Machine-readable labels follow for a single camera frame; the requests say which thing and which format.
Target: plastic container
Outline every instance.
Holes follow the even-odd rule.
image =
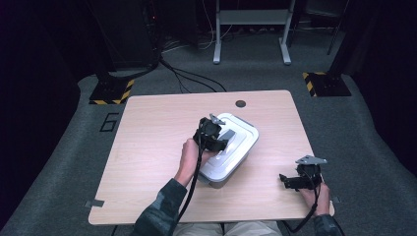
[[[200,169],[199,180],[219,189],[247,157],[258,140],[259,132],[254,126],[232,114],[222,113],[217,118],[225,123],[220,125],[219,139],[228,136],[226,139],[229,142],[225,150],[210,158]]]

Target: black sleeve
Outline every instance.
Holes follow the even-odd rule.
[[[314,219],[316,236],[342,236],[334,218],[329,214],[319,215]]]
[[[136,220],[131,236],[172,235],[177,226],[179,207],[186,194],[187,189],[171,179],[159,191],[156,200]]]

